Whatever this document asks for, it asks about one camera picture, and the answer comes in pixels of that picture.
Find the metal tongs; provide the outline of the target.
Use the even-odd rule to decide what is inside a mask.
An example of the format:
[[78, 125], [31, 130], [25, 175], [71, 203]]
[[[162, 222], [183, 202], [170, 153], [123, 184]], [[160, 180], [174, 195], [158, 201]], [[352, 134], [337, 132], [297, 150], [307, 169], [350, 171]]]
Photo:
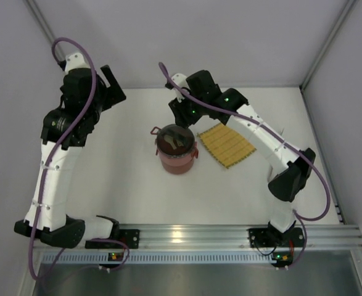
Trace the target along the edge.
[[[283, 137], [283, 133], [284, 133], [285, 128], [282, 128], [280, 131], [278, 131], [278, 135], [280, 135], [281, 137]], [[275, 148], [275, 152], [277, 152], [280, 148], [282, 147], [282, 144], [279, 144], [277, 146], [277, 148]], [[267, 176], [267, 181], [271, 181], [272, 177], [273, 177], [273, 171], [274, 168], [272, 165], [270, 165], [269, 167], [269, 171], [268, 171], [268, 176]]]

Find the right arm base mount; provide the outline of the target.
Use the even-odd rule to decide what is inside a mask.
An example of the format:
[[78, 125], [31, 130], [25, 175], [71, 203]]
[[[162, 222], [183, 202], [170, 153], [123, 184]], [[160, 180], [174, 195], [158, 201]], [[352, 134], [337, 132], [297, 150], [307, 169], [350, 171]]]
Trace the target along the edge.
[[305, 243], [303, 230], [298, 227], [292, 228], [284, 233], [269, 227], [250, 228], [248, 229], [248, 235], [251, 248], [289, 248], [290, 243], [293, 243], [293, 246], [298, 248], [303, 247]]

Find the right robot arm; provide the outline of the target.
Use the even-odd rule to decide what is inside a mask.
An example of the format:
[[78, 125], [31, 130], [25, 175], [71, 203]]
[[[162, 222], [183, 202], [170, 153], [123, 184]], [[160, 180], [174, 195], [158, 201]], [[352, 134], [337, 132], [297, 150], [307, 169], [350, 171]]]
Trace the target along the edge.
[[314, 151], [286, 148], [282, 136], [268, 131], [269, 126], [241, 92], [234, 88], [222, 91], [207, 70], [191, 76], [177, 73], [165, 86], [176, 93], [169, 106], [178, 126], [188, 128], [206, 115], [239, 133], [267, 160], [274, 174], [268, 189], [276, 199], [269, 225], [281, 233], [293, 228], [292, 203], [311, 175]]

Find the pink lunch box tier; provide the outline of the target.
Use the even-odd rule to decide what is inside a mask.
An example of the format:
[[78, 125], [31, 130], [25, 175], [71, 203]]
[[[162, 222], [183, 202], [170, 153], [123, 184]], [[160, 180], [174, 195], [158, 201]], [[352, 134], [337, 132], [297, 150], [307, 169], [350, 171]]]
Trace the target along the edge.
[[199, 157], [199, 150], [196, 145], [192, 146], [191, 150], [182, 155], [168, 155], [164, 153], [159, 146], [156, 148], [156, 155], [159, 156], [159, 159], [162, 162], [171, 165], [171, 166], [181, 166], [190, 161], [195, 161]]

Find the beige spoon head piece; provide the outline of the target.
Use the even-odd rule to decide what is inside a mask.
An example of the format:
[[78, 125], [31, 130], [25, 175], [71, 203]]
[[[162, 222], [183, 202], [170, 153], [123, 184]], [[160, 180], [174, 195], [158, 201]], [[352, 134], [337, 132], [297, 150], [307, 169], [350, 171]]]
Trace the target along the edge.
[[172, 147], [172, 149], [175, 150], [177, 148], [177, 146], [174, 142], [174, 138], [172, 136], [166, 134], [163, 138], [164, 138], [165, 142], [169, 143], [169, 145]]

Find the beige spoon handle piece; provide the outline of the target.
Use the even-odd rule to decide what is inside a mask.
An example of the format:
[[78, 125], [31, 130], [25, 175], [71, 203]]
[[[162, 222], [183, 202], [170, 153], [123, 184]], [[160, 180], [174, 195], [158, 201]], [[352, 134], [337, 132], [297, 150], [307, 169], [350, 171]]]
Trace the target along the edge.
[[180, 149], [180, 148], [186, 148], [187, 146], [187, 140], [185, 138], [174, 138], [174, 142], [177, 146], [177, 149]]

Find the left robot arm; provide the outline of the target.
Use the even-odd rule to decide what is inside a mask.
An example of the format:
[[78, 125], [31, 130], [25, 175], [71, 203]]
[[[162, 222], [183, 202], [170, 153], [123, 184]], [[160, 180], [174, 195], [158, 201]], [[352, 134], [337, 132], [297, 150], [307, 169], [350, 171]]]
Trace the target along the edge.
[[108, 65], [102, 66], [103, 76], [96, 77], [93, 101], [81, 120], [62, 139], [64, 132], [82, 111], [91, 92], [92, 74], [89, 67], [70, 70], [60, 90], [60, 105], [43, 120], [41, 131], [41, 164], [35, 194], [25, 218], [17, 221], [14, 231], [33, 237], [51, 247], [72, 249], [84, 244], [87, 249], [107, 249], [119, 239], [120, 225], [113, 218], [72, 218], [66, 214], [66, 203], [73, 169], [94, 130], [101, 113], [126, 96]]

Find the grey lunch box lid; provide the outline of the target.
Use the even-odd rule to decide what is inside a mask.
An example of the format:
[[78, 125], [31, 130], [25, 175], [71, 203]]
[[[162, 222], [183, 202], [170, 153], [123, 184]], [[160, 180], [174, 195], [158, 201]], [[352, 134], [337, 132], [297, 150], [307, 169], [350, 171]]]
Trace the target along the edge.
[[176, 124], [166, 125], [163, 128], [155, 126], [150, 134], [155, 136], [157, 155], [182, 158], [187, 155], [194, 157], [198, 153], [195, 136], [189, 128], [182, 128]]

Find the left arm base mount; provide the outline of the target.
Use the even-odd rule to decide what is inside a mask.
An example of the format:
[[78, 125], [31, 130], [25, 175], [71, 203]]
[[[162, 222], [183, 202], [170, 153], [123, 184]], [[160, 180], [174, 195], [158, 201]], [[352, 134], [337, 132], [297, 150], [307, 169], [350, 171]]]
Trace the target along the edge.
[[[114, 234], [111, 234], [109, 240], [119, 241], [125, 244], [129, 249], [137, 249], [139, 247], [139, 229], [119, 229]], [[120, 249], [122, 246], [114, 242], [94, 242], [88, 240], [85, 243], [86, 249]]]

